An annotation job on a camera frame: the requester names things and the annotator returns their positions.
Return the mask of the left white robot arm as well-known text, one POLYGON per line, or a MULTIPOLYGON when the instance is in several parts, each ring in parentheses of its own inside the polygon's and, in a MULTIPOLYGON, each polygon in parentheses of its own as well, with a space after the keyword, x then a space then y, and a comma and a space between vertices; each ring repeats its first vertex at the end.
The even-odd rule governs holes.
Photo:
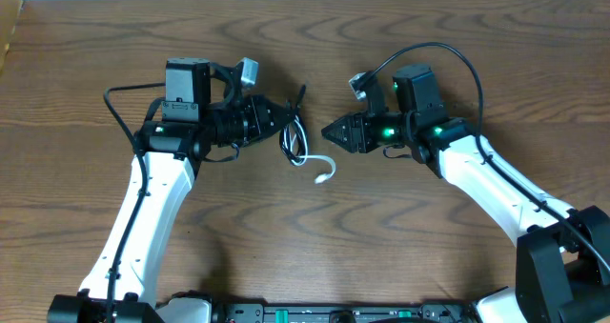
POLYGON ((249 95, 258 64, 233 67, 171 58, 165 94, 138 131, 118 124, 134 158, 129 186, 102 253, 75 295, 58 294, 50 322, 213 322, 212 301, 186 292, 157 302, 157 280, 180 207, 213 146, 235 151, 263 141, 294 118, 262 94, 249 95))

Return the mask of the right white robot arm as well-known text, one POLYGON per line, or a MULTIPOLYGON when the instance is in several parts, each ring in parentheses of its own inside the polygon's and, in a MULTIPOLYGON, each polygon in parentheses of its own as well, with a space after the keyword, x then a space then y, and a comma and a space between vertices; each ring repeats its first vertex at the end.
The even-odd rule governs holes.
POLYGON ((516 284, 473 304, 480 322, 595 322, 609 314, 609 271, 588 245, 609 252, 609 217, 576 210, 548 194, 499 156, 463 118, 452 117, 425 64, 393 76, 391 112, 371 72, 349 84, 366 111, 325 127, 322 136, 351 153, 407 147, 410 158, 468 194, 517 248, 516 284))

